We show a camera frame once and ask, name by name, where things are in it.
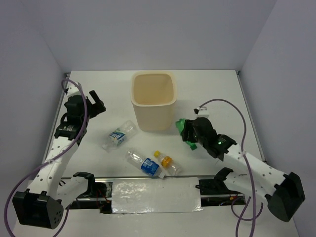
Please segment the green plastic bottle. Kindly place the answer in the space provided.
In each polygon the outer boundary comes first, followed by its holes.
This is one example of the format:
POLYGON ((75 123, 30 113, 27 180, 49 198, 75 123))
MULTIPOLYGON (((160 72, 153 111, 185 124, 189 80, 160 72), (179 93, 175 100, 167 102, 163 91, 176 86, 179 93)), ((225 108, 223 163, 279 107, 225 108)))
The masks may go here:
MULTIPOLYGON (((175 122, 175 126, 178 129, 180 136, 182 136, 182 131, 184 129, 184 123, 185 123, 185 119, 184 118, 181 118, 181 119, 179 119, 178 121, 175 122)), ((190 149, 192 151, 197 149, 197 145, 195 143, 191 143, 191 142, 188 142, 188 141, 185 141, 185 143, 190 147, 190 149)))

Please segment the clear bottle green-blue label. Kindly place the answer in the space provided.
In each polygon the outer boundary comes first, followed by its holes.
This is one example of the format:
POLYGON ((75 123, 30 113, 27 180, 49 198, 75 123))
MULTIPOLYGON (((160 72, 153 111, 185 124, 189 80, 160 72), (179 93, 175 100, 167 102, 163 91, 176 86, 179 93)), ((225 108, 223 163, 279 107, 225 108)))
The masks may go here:
POLYGON ((115 150, 130 140, 134 135, 137 134, 137 132, 137 126, 132 121, 127 120, 106 137, 102 148, 107 152, 115 150))

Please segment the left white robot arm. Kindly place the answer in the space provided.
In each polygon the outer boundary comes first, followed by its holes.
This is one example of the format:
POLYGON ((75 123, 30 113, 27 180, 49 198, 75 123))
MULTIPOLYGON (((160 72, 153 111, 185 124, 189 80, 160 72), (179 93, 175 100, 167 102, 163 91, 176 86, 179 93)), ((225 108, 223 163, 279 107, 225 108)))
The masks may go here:
POLYGON ((80 92, 68 91, 64 104, 67 111, 57 126, 52 147, 34 180, 23 192, 16 192, 12 202, 21 225, 55 229, 66 209, 80 195, 91 197, 97 185, 92 173, 76 172, 63 186, 59 183, 65 169, 79 148, 91 118, 106 111, 94 90, 89 93, 94 103, 80 92))

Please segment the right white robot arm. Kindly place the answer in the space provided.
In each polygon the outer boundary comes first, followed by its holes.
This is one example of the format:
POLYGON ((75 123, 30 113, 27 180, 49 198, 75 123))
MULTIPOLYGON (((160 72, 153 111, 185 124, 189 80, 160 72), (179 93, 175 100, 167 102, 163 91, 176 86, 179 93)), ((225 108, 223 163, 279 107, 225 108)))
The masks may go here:
POLYGON ((238 191, 267 204, 278 219, 289 222, 305 201, 300 177, 274 169, 253 155, 242 151, 241 145, 224 134, 218 134, 207 118, 186 119, 181 131, 184 142, 199 143, 213 157, 224 163, 215 180, 220 193, 238 191))

